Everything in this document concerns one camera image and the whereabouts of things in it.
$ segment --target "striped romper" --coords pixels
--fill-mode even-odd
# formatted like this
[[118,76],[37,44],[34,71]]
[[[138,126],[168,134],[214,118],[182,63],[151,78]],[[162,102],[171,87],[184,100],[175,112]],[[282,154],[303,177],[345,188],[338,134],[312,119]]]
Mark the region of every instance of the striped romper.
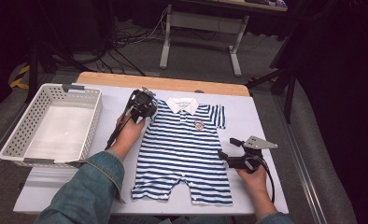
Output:
[[199,105],[194,98],[158,101],[157,115],[147,127],[138,155],[132,198],[169,199],[184,181],[192,203],[233,203],[217,128],[224,129],[222,105]]

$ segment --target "human arm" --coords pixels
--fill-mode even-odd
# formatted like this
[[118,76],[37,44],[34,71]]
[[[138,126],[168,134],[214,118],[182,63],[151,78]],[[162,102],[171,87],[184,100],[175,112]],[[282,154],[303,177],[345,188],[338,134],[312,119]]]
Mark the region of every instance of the human arm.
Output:
[[107,223],[114,197],[120,200],[122,162],[144,124],[144,120],[135,124],[130,119],[109,150],[75,164],[79,169],[74,177],[59,189],[35,223]]
[[283,213],[277,212],[275,205],[271,202],[266,189],[266,171],[260,168],[253,174],[247,170],[236,170],[245,182],[246,191],[250,195],[255,207],[257,223],[259,224],[289,224],[292,221]]

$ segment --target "basket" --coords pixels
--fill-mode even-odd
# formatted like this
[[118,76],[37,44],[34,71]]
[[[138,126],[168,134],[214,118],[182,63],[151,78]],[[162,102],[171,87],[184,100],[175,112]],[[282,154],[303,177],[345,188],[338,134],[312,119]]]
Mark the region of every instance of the basket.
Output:
[[101,90],[44,84],[0,152],[20,166],[70,167],[86,159],[102,110]]

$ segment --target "embroidered patch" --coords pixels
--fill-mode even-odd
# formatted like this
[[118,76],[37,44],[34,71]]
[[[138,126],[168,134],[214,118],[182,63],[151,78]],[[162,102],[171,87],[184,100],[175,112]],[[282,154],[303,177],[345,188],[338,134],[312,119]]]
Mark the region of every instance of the embroidered patch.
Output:
[[201,119],[196,119],[195,120],[195,129],[196,130],[203,130],[205,127],[204,121]]

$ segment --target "denim sleeve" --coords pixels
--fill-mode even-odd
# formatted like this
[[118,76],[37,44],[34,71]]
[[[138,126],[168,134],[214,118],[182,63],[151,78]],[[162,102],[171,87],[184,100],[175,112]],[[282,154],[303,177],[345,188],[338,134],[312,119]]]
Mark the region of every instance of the denim sleeve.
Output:
[[120,198],[122,161],[107,150],[70,164],[79,170],[59,189],[35,223],[107,223],[114,198],[124,203]]
[[274,212],[260,218],[256,224],[293,224],[293,222],[283,213]]

